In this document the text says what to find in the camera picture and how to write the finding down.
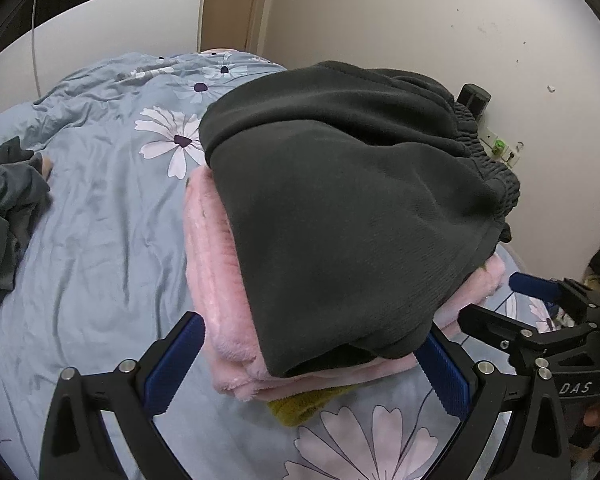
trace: wall socket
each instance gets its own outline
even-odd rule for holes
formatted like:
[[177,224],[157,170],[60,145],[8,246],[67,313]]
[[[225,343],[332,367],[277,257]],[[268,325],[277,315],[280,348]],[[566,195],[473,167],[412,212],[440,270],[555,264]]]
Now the wall socket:
[[478,138],[484,145],[484,151],[493,159],[503,162],[510,168],[513,168],[520,160],[520,151],[523,144],[517,143],[515,147],[501,137],[498,137],[490,129],[485,126],[480,127]]

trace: metal screw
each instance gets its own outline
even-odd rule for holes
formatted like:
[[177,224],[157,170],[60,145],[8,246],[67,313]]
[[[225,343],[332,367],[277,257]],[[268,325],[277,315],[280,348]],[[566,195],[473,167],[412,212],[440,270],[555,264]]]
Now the metal screw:
[[551,379],[551,370],[549,368],[538,368],[538,375],[541,379],[548,381]]
[[75,375],[75,368],[69,366],[60,372],[60,378],[68,381]]
[[124,374],[128,374],[136,368],[136,362],[133,359],[125,359],[118,365],[118,370]]
[[488,361],[480,361],[478,363],[478,370],[480,370],[481,373],[483,373],[485,375],[493,374],[493,372],[495,371],[495,369],[496,369],[495,366],[493,366]]

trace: white flower print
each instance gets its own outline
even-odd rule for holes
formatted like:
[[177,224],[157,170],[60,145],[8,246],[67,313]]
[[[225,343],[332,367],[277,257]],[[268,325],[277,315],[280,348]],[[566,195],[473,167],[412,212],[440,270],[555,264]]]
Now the white flower print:
[[518,316],[518,304],[516,303],[516,295],[511,294],[506,301],[505,311],[507,313],[507,317],[511,319],[517,319]]
[[147,74],[150,75],[151,77],[155,77],[158,74],[172,74],[173,73],[173,67],[172,66],[165,66],[162,68],[154,68],[152,70],[149,70],[148,72],[145,72],[144,70],[132,70],[130,72],[130,76],[131,77],[135,77],[136,79],[142,79],[144,76],[146,76]]
[[373,449],[346,406],[337,414],[322,412],[320,417],[344,456],[315,433],[300,427],[296,448],[317,469],[285,462],[287,475],[283,480],[404,480],[424,466],[438,446],[437,438],[420,428],[404,454],[402,413],[398,408],[390,412],[384,406],[374,408]]
[[536,328],[538,329],[538,333],[542,332],[550,332],[551,330],[555,330],[554,322],[551,320],[549,313],[546,310],[546,306],[544,303],[537,298],[529,298],[531,304],[529,305],[529,310],[531,313],[536,316],[540,321],[536,321]]
[[268,59],[264,59],[260,56],[253,56],[249,58],[249,61],[255,61],[256,63],[271,63]]
[[203,66],[202,73],[207,79],[228,79],[247,75],[248,69],[246,65],[236,65],[227,63],[218,66]]
[[185,99],[192,103],[201,103],[206,101],[214,102],[226,94],[230,88],[220,85],[207,85],[202,81],[187,84],[184,86],[186,91],[174,90],[178,99]]
[[145,108],[140,114],[151,118],[152,121],[136,121],[136,130],[155,132],[169,139],[145,144],[140,149],[140,154],[144,158],[154,158],[175,150],[169,163],[167,176],[176,176],[180,180],[184,178],[187,173],[185,152],[200,166],[205,163],[205,154],[198,134],[200,120],[196,114],[186,121],[183,113],[162,110],[157,106],[153,109]]
[[213,48],[211,50],[205,50],[204,52],[199,52],[198,55],[202,57],[223,57],[225,60],[234,52],[238,52],[232,48]]
[[576,322],[567,314],[563,309],[558,309],[558,314],[555,316],[555,320],[558,322],[560,326],[565,328],[571,328],[572,326],[576,326]]

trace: hand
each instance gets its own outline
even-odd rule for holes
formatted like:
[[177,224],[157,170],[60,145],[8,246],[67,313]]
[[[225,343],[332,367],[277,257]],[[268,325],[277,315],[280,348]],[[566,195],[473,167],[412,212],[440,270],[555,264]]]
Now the hand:
[[584,425],[590,428],[600,427],[600,402],[590,406],[584,413]]

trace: blue gripper pad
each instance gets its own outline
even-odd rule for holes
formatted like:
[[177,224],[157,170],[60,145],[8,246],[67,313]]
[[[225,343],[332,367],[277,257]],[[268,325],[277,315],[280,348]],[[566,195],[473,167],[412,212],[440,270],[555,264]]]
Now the blue gripper pad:
[[414,354],[445,411],[464,422],[471,412],[469,384],[445,349],[429,333]]
[[557,282],[544,280],[537,276],[514,272],[509,278],[509,287],[514,292],[538,298],[538,300],[556,303],[562,293]]
[[144,410],[151,416],[167,411],[205,342],[205,322],[194,314],[144,382]]

